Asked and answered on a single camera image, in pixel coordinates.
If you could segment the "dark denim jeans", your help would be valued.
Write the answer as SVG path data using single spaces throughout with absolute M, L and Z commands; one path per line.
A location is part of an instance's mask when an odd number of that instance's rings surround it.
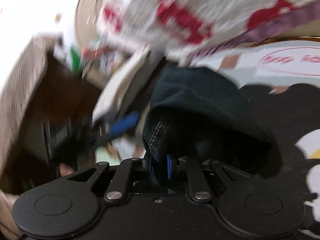
M 177 190 L 168 161 L 220 161 L 264 179 L 282 166 L 272 133 L 250 116 L 247 100 L 227 78 L 206 68 L 168 65 L 156 82 L 143 145 L 152 181 Z

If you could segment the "dark grey folded garment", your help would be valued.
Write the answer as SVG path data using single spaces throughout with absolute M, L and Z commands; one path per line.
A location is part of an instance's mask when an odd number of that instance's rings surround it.
M 167 59 L 162 57 L 156 60 L 157 65 L 147 60 L 143 67 L 134 76 L 127 89 L 119 110 L 119 117 L 132 111 L 140 114 L 147 108 L 153 94 L 154 87 L 163 70 L 166 68 Z

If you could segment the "brown wooden drawer cabinet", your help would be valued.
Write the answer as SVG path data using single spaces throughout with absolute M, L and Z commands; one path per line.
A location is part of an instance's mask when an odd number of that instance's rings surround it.
M 19 195 L 52 179 L 44 129 L 88 120 L 100 90 L 53 55 L 56 36 L 33 37 L 1 90 L 1 193 Z

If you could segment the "white quilt with red bears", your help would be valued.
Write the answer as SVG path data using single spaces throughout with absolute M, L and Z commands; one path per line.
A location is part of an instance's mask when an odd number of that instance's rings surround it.
M 103 0 L 101 35 L 194 59 L 319 19 L 319 0 Z

